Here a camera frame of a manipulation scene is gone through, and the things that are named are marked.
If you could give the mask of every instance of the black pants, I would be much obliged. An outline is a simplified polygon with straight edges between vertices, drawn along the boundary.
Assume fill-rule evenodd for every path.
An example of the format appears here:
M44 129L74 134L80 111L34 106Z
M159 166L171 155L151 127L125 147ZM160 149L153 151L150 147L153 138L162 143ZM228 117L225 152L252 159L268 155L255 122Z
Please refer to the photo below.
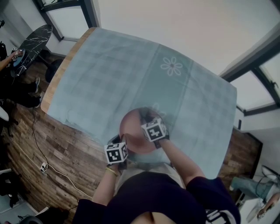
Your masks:
M14 82L6 91L6 98L19 103L25 107L36 107L40 103L39 97L32 97L28 93L36 91L36 83L25 84L21 82Z

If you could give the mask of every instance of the wooden table edge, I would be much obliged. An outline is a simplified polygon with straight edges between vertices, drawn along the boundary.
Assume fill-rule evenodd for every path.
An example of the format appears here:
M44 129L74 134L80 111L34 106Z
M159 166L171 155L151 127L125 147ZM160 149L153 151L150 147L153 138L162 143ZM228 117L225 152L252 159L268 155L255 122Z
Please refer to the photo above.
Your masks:
M82 37L77 41L77 43L72 47L72 49L69 51L59 68L57 69L54 77L52 78L47 91L45 92L45 95L43 97L43 100L41 102L41 109L46 114L48 113L49 106L51 105L54 93L56 91L56 88L65 72L67 67L69 66L71 60L74 58L75 54L78 52L80 47L83 45L85 40L90 36L90 34L95 30L95 27L89 28Z

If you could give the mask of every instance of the power outlet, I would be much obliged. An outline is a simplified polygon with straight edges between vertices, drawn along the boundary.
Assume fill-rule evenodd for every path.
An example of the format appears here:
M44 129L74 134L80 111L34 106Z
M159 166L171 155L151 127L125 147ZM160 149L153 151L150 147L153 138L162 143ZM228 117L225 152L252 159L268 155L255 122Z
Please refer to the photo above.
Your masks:
M48 164L46 162L43 162L40 170L41 170L41 172L46 173L46 170L48 168L49 168Z

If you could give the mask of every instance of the black marble table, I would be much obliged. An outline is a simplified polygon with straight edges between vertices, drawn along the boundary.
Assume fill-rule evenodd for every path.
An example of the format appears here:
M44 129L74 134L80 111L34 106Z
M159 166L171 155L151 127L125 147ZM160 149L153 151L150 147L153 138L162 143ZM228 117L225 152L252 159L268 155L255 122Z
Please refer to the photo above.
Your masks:
M11 72L12 77L18 77L23 74L33 63L35 58L46 46L53 28L51 25L43 25L33 31L26 40L23 41L19 49L25 49L25 55L22 61Z

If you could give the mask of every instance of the table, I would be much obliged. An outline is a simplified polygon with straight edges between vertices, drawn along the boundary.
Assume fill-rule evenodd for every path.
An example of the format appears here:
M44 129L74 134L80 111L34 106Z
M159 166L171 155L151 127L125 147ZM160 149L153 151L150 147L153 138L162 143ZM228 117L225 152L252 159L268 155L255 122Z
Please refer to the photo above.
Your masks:
M41 109L43 112L48 113L49 106L52 102L53 95L56 91L56 88L60 82L61 77L63 76L66 68L70 64L71 60L74 58L77 51L80 49L80 47L83 45L85 40L89 37L89 35L95 30L94 27L89 28L83 36L77 41L77 43L73 46L73 48L70 50L70 52L67 54L63 62L61 63L60 67L56 71L54 77L52 78L52 81L49 84L49 87L47 91L45 92L45 96L43 98L43 101L41 102Z
M52 31L53 28L51 25L43 25L33 31L26 40L23 41L19 49L25 49L25 56L22 62L11 72L12 77L20 76L31 66L32 62L46 46Z
M236 89L179 52L138 37L87 31L57 71L42 110L105 145L124 115L150 107L171 140L215 178L232 132ZM162 149L130 154L139 162L170 162Z

